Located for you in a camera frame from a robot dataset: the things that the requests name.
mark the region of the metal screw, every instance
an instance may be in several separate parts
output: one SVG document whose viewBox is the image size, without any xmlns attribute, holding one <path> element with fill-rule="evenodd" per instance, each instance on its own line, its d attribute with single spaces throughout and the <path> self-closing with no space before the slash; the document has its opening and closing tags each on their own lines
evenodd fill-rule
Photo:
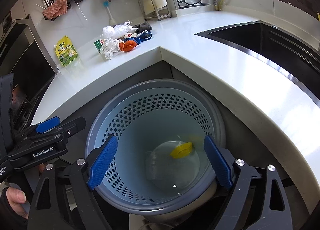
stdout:
<svg viewBox="0 0 320 230">
<path fill-rule="evenodd" d="M 77 164 L 78 165 L 83 165 L 85 163 L 85 159 L 78 159 Z"/>
<path fill-rule="evenodd" d="M 273 165 L 268 165 L 268 170 L 270 170 L 270 171 L 275 171 L 276 168 L 275 168 L 275 166 L 273 166 Z"/>
<path fill-rule="evenodd" d="M 49 163 L 49 164 L 47 164 L 47 166 L 45 166 L 46 170 L 50 170 L 52 168 L 53 168 L 53 164 L 51 164 L 51 163 Z"/>
<path fill-rule="evenodd" d="M 244 165 L 244 161 L 243 160 L 236 160 L 236 164 L 238 164 L 239 166 L 243 166 Z"/>
</svg>

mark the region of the yellow lid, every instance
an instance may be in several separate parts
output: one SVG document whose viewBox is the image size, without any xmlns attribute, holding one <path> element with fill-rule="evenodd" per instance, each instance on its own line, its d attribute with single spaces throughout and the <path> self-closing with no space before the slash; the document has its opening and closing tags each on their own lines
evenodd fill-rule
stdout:
<svg viewBox="0 0 320 230">
<path fill-rule="evenodd" d="M 171 153 L 171 157 L 174 159 L 180 159 L 188 156 L 192 151 L 192 143 L 183 143 L 177 146 Z"/>
</svg>

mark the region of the black sink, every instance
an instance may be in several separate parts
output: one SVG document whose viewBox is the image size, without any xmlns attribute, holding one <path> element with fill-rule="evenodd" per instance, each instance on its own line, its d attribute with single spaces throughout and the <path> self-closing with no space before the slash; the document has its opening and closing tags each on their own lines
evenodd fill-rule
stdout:
<svg viewBox="0 0 320 230">
<path fill-rule="evenodd" d="M 259 21 L 226 26 L 196 35 L 259 58 L 292 80 L 320 107 L 320 55 L 287 32 Z"/>
</svg>

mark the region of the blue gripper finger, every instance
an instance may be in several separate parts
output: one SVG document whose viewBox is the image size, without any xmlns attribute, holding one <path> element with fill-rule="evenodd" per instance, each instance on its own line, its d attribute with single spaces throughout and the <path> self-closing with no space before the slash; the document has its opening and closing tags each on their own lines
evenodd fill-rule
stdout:
<svg viewBox="0 0 320 230">
<path fill-rule="evenodd" d="M 58 116 L 55 116 L 53 118 L 50 118 L 50 119 L 40 123 L 36 128 L 36 132 L 44 133 L 44 132 L 49 131 L 50 129 L 54 128 L 55 126 L 58 126 L 59 124 L 60 124 L 60 118 Z"/>
<path fill-rule="evenodd" d="M 230 190 L 233 187 L 231 168 L 215 145 L 211 135 L 207 135 L 204 138 L 204 151 L 216 173 L 219 184 Z"/>
<path fill-rule="evenodd" d="M 89 168 L 89 180 L 87 185 L 90 190 L 94 190 L 96 186 L 101 184 L 103 177 L 118 149 L 117 138 L 112 136 L 108 142 L 102 145 L 101 148 L 103 148 L 102 151 Z"/>
</svg>

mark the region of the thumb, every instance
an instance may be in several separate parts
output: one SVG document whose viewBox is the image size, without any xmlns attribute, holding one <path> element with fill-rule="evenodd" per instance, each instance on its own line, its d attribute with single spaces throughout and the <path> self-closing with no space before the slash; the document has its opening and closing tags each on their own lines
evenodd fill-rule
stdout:
<svg viewBox="0 0 320 230">
<path fill-rule="evenodd" d="M 8 202 L 13 209 L 14 212 L 16 212 L 19 216 L 28 219 L 28 213 L 24 210 L 21 204 L 24 204 L 26 202 L 26 195 L 21 190 L 18 190 L 13 187 L 9 187 L 7 189 L 7 199 Z"/>
</svg>

